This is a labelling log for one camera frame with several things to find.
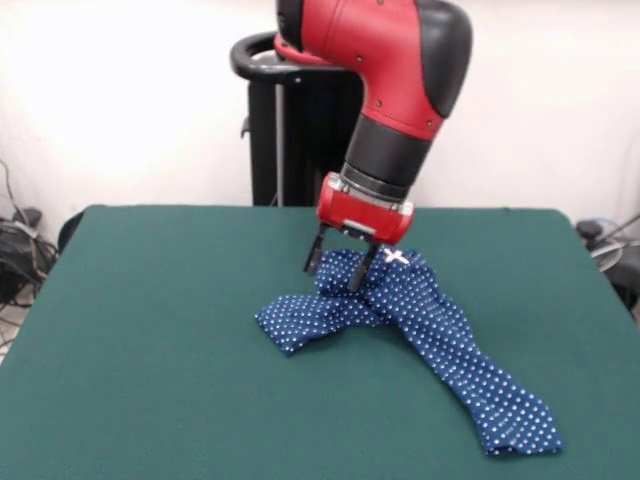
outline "necktie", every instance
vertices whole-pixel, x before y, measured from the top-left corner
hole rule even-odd
[[[361,288],[350,292],[361,261],[351,250],[325,253],[319,295],[281,296],[258,312],[258,324],[286,355],[351,326],[395,325],[469,410],[487,455],[561,451],[549,407],[480,351],[464,313],[418,252],[381,248]]]

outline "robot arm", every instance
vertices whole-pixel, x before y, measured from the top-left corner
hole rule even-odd
[[[325,179],[315,273],[328,227],[370,244],[357,289],[380,244],[413,219],[406,201],[431,143],[456,103],[471,55],[467,15],[439,0],[278,0],[281,36],[299,51],[357,72],[365,98],[345,163]]]

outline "green table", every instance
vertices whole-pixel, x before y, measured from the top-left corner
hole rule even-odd
[[[255,324],[313,291],[315,226],[310,209],[89,209],[0,367],[0,478],[640,476],[640,337],[566,218],[421,210],[402,244],[555,413],[562,455],[502,460],[394,329],[286,358]]]

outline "black stand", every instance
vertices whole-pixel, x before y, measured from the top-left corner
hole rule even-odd
[[[249,80],[251,180],[255,206],[313,206],[322,180],[339,171],[362,107],[357,74],[305,66],[273,50],[275,32],[234,45],[231,66]]]

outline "white logo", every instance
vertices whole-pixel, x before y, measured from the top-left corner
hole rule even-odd
[[[399,260],[400,262],[404,263],[405,265],[409,265],[409,260],[407,260],[406,258],[404,258],[402,256],[402,251],[396,250],[395,252],[392,252],[388,248],[385,248],[383,251],[387,255],[387,258],[384,259],[384,261],[386,263],[391,263],[394,260]]]

